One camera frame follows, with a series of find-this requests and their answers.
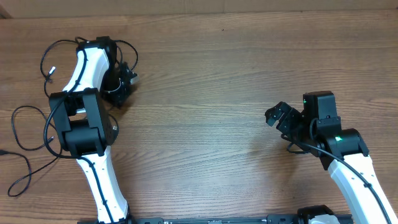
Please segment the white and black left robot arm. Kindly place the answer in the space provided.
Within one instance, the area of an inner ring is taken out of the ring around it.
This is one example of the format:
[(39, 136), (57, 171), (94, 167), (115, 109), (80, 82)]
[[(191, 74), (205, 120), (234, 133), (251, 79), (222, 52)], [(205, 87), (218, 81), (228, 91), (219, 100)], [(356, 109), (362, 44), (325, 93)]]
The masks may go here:
[(138, 75), (123, 60), (119, 40), (108, 36), (75, 39), (77, 64), (62, 91), (48, 95), (60, 146), (77, 161), (94, 197), (97, 223), (135, 223), (113, 169), (111, 146), (119, 134), (116, 119), (104, 106), (120, 108)]

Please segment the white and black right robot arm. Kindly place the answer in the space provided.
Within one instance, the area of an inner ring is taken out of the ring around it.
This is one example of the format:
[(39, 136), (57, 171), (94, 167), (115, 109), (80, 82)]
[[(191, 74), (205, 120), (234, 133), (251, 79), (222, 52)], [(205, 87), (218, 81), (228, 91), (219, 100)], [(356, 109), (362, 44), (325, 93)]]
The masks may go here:
[(355, 223), (397, 223), (397, 216), (376, 177), (364, 139), (356, 129), (343, 129), (331, 91), (303, 94), (303, 111), (279, 102), (265, 112), (298, 154), (319, 158), (343, 194)]

